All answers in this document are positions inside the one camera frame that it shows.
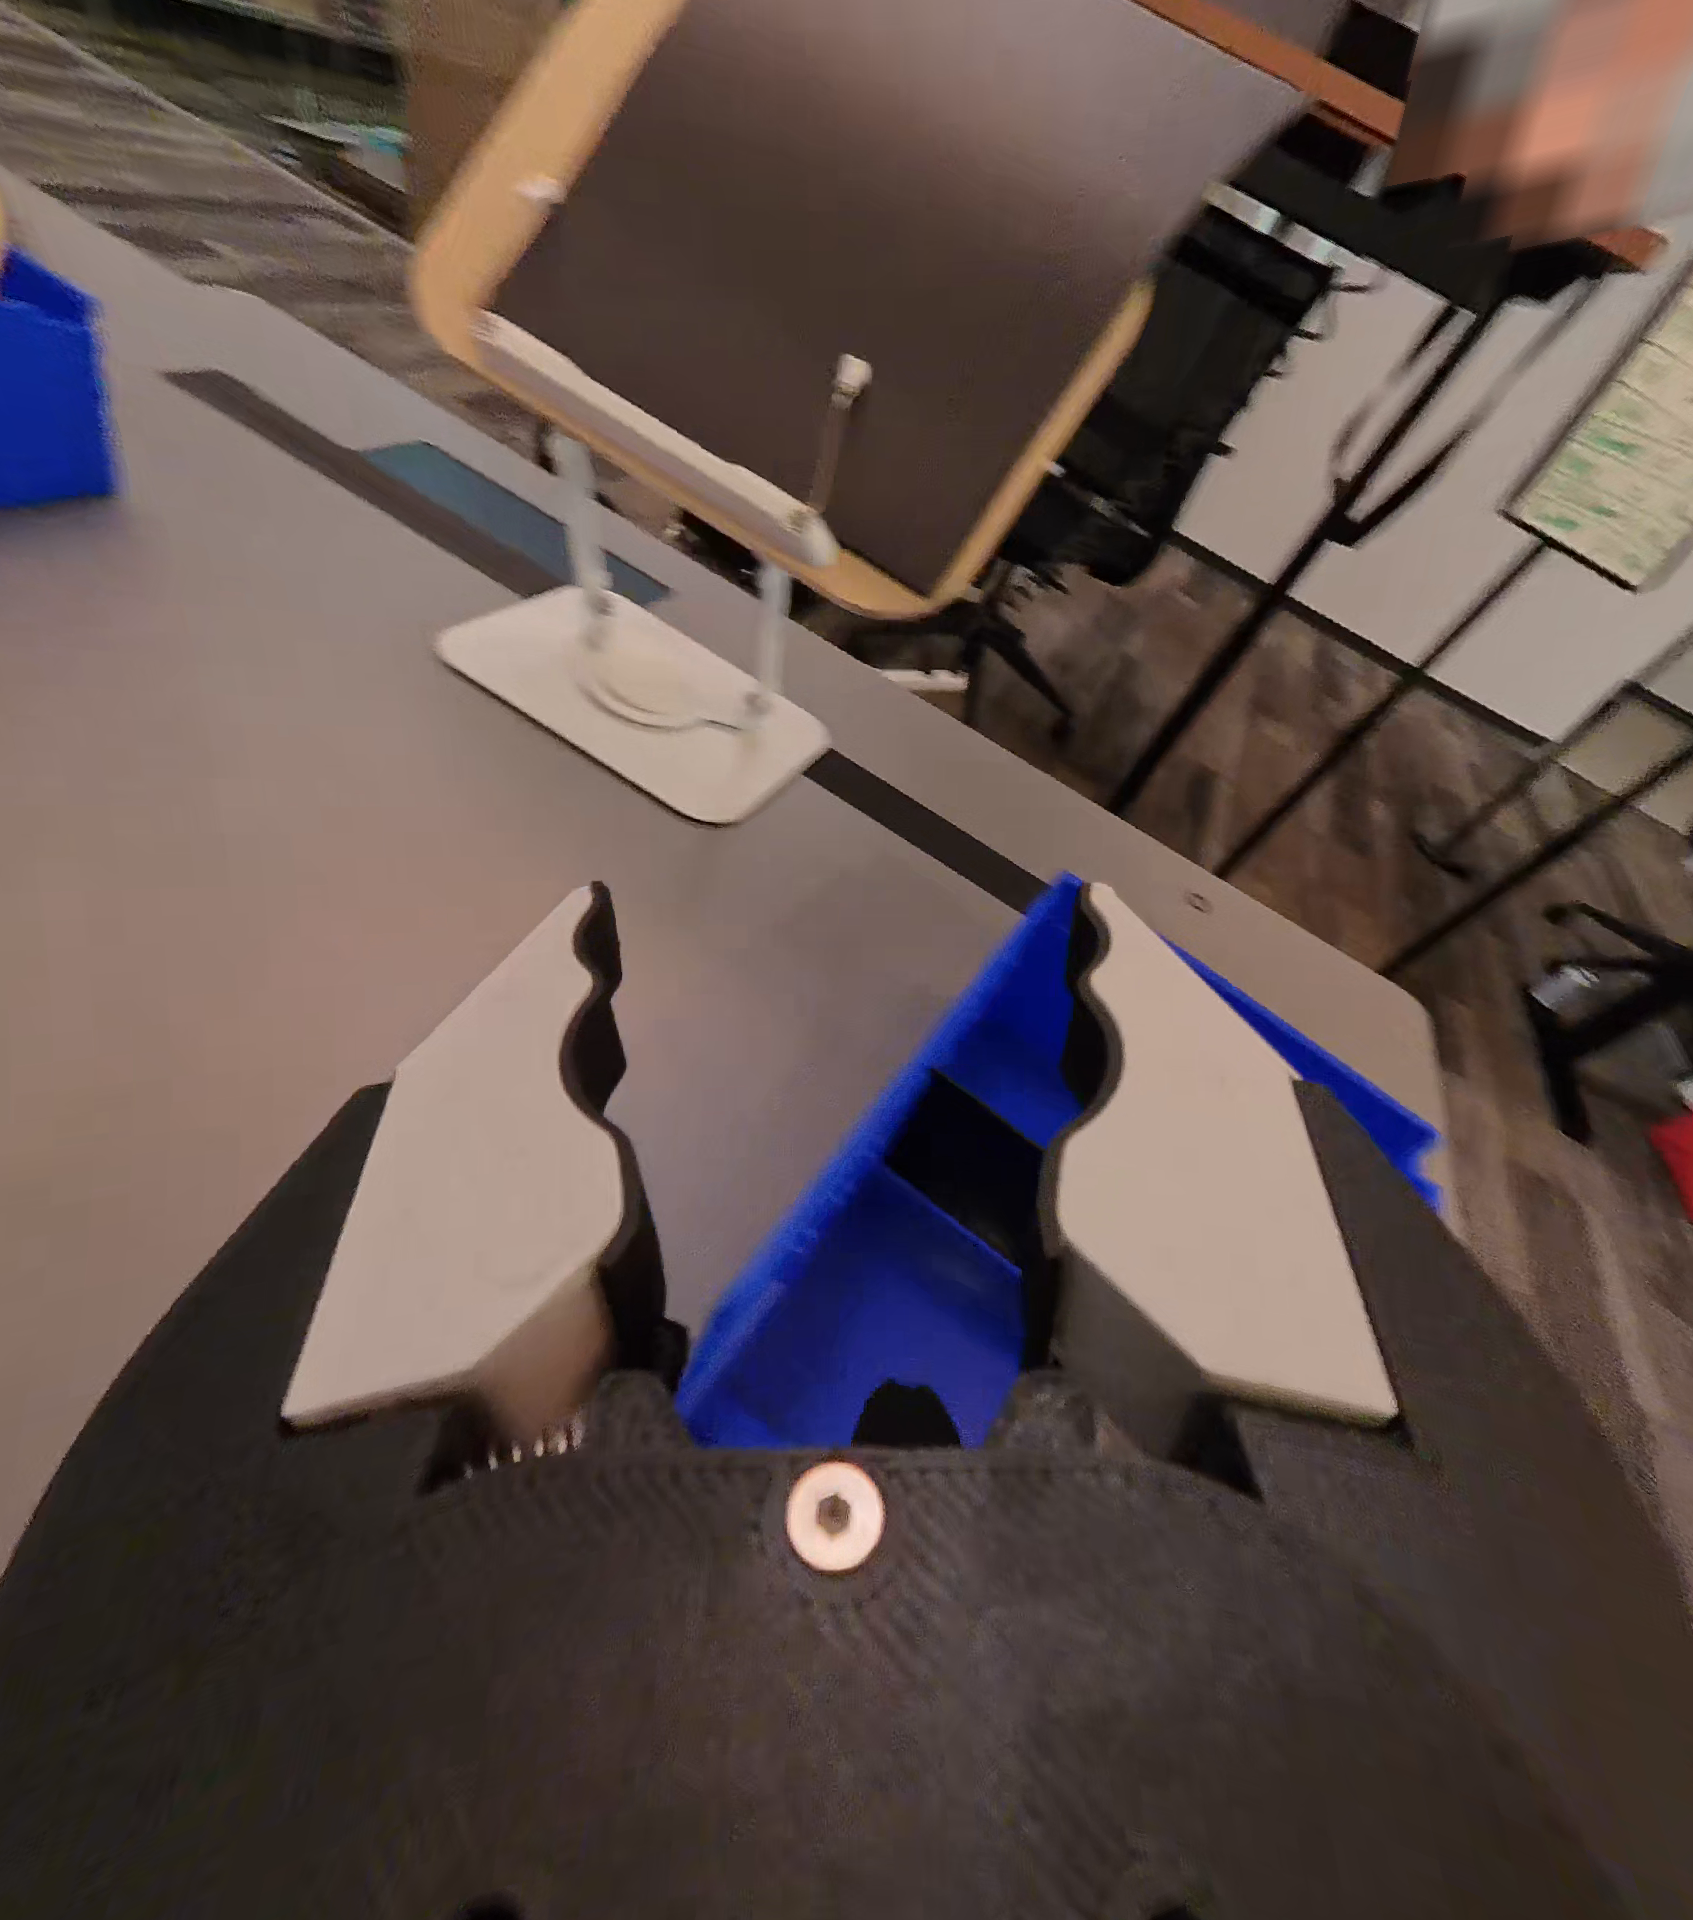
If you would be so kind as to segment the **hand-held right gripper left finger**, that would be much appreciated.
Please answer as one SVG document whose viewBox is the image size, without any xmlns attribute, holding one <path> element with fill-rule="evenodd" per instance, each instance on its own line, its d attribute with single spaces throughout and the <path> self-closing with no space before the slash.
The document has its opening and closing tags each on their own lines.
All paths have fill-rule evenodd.
<svg viewBox="0 0 1693 1920">
<path fill-rule="evenodd" d="M 581 878 L 385 1085 L 282 1427 L 445 1411 L 451 1453 L 575 1453 L 602 1380 L 678 1383 L 660 1233 L 605 1100 L 616 893 Z"/>
</svg>

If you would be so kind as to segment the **dark board with wooden rim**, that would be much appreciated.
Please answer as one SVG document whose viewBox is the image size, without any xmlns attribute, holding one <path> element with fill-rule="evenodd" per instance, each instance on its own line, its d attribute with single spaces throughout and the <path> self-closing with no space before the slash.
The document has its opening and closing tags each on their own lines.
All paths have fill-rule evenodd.
<svg viewBox="0 0 1693 1920">
<path fill-rule="evenodd" d="M 415 251 L 426 333 L 564 433 L 497 310 L 710 459 L 805 498 L 833 366 L 825 527 L 793 566 L 860 616 L 962 595 L 1148 310 L 1200 193 L 1328 108 L 1337 5 L 564 5 Z"/>
</svg>

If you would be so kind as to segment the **black office chair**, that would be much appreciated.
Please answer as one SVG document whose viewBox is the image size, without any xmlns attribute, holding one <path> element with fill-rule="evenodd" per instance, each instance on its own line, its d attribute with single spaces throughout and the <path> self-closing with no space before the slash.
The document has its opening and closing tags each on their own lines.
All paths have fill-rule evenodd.
<svg viewBox="0 0 1693 1920">
<path fill-rule="evenodd" d="M 1005 527 L 976 610 L 950 625 L 962 676 L 960 723 L 976 723 L 976 669 L 1005 661 L 1052 701 L 1052 736 L 1069 736 L 1069 701 L 1022 648 L 1017 600 L 1069 566 L 1109 590 L 1135 580 L 1171 542 L 1200 463 L 1232 450 L 1222 435 L 1249 391 L 1328 290 L 1337 262 L 1296 251 L 1286 232 L 1258 232 L 1218 203 L 1199 215 L 1156 257 L 1135 344 Z"/>
</svg>

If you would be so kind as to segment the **black whiteboard easel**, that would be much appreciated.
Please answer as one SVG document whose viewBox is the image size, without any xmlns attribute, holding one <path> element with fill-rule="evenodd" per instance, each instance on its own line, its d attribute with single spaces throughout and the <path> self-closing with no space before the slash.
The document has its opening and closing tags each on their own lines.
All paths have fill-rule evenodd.
<svg viewBox="0 0 1693 1920">
<path fill-rule="evenodd" d="M 1547 325 L 1527 338 L 1527 349 L 1473 399 L 1473 409 L 1388 491 L 1371 503 L 1382 463 L 1405 441 L 1405 433 L 1429 418 L 1429 402 L 1446 391 L 1446 376 L 1473 359 L 1473 344 L 1491 333 L 1491 317 L 1513 304 L 1513 290 L 1552 283 Z M 1148 741 L 1128 758 L 1105 809 L 1123 824 L 1156 770 L 1175 758 L 1175 741 L 1211 718 L 1211 701 L 1238 684 L 1261 627 L 1296 600 L 1296 580 L 1313 572 L 1322 551 L 1354 551 L 1376 527 L 1388 527 L 1444 469 L 1446 459 L 1500 409 L 1500 399 L 1521 384 L 1527 366 L 1552 349 L 1552 338 L 1588 310 L 1597 290 L 1591 248 L 1534 248 L 1508 262 L 1500 290 L 1483 310 L 1444 304 L 1436 325 L 1405 344 L 1405 359 L 1388 370 L 1400 384 L 1429 349 L 1436 370 L 1397 402 L 1388 433 L 1359 450 L 1354 469 L 1343 469 L 1343 450 L 1359 427 L 1359 409 L 1337 435 L 1328 463 L 1328 513 L 1306 523 L 1306 536 L 1286 551 L 1286 566 L 1249 595 L 1249 610 L 1232 625 L 1222 648 L 1193 676 L 1175 706 L 1148 729 Z M 1284 801 L 1261 809 L 1258 825 L 1232 851 L 1218 851 L 1218 878 L 1238 876 L 1328 773 L 1343 773 L 1349 758 L 1412 695 L 1436 684 L 1436 661 L 1452 653 L 1473 625 L 1521 590 L 1541 572 L 1547 542 L 1527 536 L 1521 557 L 1436 634 L 1436 648 L 1349 723 L 1328 736 L 1328 747 L 1286 779 Z"/>
</svg>

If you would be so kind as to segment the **white board stand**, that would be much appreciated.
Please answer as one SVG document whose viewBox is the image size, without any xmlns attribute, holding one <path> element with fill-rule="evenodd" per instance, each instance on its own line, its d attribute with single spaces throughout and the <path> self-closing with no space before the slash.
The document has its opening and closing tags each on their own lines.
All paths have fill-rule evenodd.
<svg viewBox="0 0 1693 1920">
<path fill-rule="evenodd" d="M 818 463 L 805 498 L 787 498 L 766 477 L 688 441 L 674 427 L 646 418 L 566 349 L 546 349 L 492 304 L 469 310 L 469 344 L 478 366 L 499 370 L 546 427 L 566 580 L 445 627 L 439 653 L 668 816 L 695 825 L 741 825 L 833 741 L 779 695 L 787 590 L 793 572 L 815 573 L 842 566 L 825 503 L 875 366 L 851 349 L 833 359 Z M 595 450 L 634 459 L 668 491 L 714 503 L 714 516 L 729 516 L 751 551 L 751 669 L 718 661 L 710 640 L 616 590 Z"/>
</svg>

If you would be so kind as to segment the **handwritten whiteboard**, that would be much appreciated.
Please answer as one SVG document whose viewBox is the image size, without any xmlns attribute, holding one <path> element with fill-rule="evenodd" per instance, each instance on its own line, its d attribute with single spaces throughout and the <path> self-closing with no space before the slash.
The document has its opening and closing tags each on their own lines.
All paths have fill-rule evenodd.
<svg viewBox="0 0 1693 1920">
<path fill-rule="evenodd" d="M 1693 257 L 1500 498 L 1500 523 L 1631 595 L 1693 551 Z"/>
</svg>

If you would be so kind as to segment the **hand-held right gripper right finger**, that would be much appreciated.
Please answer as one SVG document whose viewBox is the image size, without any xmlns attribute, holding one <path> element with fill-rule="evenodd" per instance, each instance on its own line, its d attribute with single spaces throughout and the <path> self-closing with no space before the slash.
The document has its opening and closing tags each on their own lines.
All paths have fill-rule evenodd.
<svg viewBox="0 0 1693 1920">
<path fill-rule="evenodd" d="M 1400 1417 L 1305 1081 L 1105 878 L 1063 936 L 1063 1090 L 1030 1192 L 1022 1366 L 1063 1368 L 1142 1457 L 1232 1404 Z"/>
</svg>

